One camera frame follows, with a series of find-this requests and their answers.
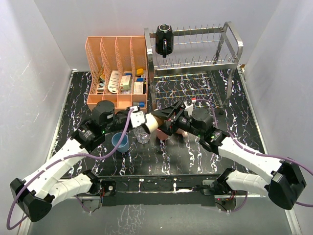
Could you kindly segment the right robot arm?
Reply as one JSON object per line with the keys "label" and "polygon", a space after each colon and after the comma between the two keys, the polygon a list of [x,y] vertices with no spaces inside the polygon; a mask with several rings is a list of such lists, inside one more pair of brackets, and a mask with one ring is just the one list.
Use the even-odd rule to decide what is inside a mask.
{"label": "right robot arm", "polygon": [[223,194],[247,191],[267,196],[275,205],[291,210],[306,181],[295,160],[270,156],[240,142],[230,133],[213,124],[214,118],[204,107],[186,107],[181,101],[147,115],[149,132],[161,130],[168,136],[177,130],[199,137],[200,145],[207,151],[233,160],[247,167],[252,173],[226,169],[214,183]]}

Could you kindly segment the black ceramic mug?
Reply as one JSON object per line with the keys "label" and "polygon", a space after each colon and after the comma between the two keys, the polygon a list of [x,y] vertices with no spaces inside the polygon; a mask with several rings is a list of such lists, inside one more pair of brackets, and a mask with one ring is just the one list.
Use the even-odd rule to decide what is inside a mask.
{"label": "black ceramic mug", "polygon": [[156,53],[166,58],[173,52],[174,33],[169,24],[161,24],[157,27],[155,36]]}

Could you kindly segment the pink plastic tumbler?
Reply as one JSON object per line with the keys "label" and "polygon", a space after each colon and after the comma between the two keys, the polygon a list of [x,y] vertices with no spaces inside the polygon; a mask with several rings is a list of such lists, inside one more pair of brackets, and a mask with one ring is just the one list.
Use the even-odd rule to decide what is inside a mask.
{"label": "pink plastic tumbler", "polygon": [[169,137],[167,134],[165,134],[164,132],[162,132],[159,129],[156,130],[156,136],[160,141],[164,141],[164,140],[168,139],[168,137]]}

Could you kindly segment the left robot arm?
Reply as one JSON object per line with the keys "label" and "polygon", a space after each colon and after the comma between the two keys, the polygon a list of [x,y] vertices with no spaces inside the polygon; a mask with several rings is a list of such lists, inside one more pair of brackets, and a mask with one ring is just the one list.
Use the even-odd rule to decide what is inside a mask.
{"label": "left robot arm", "polygon": [[[25,219],[37,222],[43,219],[51,209],[60,202],[80,193],[96,195],[100,192],[101,183],[97,176],[90,171],[84,171],[78,176],[60,182],[59,180],[78,161],[83,158],[105,160],[111,157],[122,144],[122,138],[132,128],[131,116],[138,111],[136,106],[123,111],[114,112],[114,105],[108,100],[100,101],[78,129],[46,163],[27,177],[15,178],[10,183],[14,201],[7,217],[7,229],[15,206],[25,214]],[[104,156],[95,156],[91,152],[105,141],[107,133],[111,132],[108,125],[112,124],[113,131],[121,130],[121,138],[117,145]]]}

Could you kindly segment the blue plastic tumbler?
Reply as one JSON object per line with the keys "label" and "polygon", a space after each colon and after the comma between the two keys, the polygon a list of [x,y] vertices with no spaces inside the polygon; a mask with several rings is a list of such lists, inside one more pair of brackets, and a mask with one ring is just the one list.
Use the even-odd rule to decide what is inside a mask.
{"label": "blue plastic tumbler", "polygon": [[114,147],[117,146],[116,151],[120,153],[126,153],[130,146],[127,134],[122,135],[122,133],[116,133],[113,135],[111,142]]}

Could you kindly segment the pink textured mug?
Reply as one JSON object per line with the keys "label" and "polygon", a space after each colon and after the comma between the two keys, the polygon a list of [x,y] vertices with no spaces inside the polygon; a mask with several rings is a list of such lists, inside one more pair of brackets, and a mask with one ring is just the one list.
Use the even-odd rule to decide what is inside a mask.
{"label": "pink textured mug", "polygon": [[185,131],[177,131],[176,132],[178,135],[181,135],[183,138],[186,138],[188,136],[188,133]]}

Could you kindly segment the brown and cream cup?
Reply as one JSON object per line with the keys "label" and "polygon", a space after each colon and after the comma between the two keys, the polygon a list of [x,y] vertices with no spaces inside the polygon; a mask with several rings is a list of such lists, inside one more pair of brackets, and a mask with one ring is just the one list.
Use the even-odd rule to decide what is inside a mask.
{"label": "brown and cream cup", "polygon": [[152,114],[147,114],[145,118],[146,118],[146,123],[144,124],[144,129],[148,134],[153,133],[156,129],[158,129],[164,123],[164,120],[158,117],[155,117]]}

